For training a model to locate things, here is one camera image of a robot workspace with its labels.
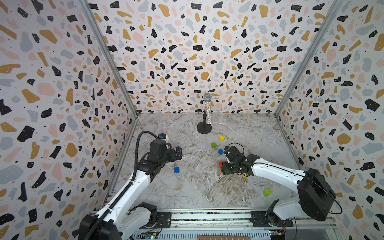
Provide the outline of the red rectangular wood block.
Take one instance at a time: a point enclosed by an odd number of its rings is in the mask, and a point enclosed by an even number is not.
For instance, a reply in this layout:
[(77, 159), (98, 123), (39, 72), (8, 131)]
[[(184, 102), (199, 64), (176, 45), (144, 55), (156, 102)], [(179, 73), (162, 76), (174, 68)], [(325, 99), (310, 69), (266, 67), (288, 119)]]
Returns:
[(219, 162), (219, 168), (221, 168), (224, 164), (226, 164), (227, 162)]

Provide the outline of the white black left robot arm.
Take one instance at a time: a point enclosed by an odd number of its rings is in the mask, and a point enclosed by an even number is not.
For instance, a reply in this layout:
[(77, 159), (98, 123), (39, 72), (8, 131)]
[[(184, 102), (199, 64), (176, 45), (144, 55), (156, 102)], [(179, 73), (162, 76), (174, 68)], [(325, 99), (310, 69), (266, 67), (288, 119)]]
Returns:
[(137, 163), (132, 178), (95, 215), (86, 215), (79, 229), (80, 240), (127, 240), (141, 227), (158, 224), (157, 207), (147, 203), (134, 206), (136, 199), (150, 185), (161, 169), (182, 159), (182, 148), (155, 139)]

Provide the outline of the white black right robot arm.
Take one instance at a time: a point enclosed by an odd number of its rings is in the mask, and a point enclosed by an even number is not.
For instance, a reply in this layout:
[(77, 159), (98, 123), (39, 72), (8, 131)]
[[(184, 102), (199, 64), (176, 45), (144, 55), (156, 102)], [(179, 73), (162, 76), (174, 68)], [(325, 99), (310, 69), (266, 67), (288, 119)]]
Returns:
[(256, 217), (257, 223), (279, 226), (285, 220), (305, 217), (323, 222), (331, 214), (336, 194), (318, 170), (294, 170), (273, 164), (257, 155), (245, 156), (234, 144), (225, 147), (224, 155), (227, 161), (220, 164), (224, 175), (269, 179), (297, 194), (284, 201), (273, 201), (263, 215)]

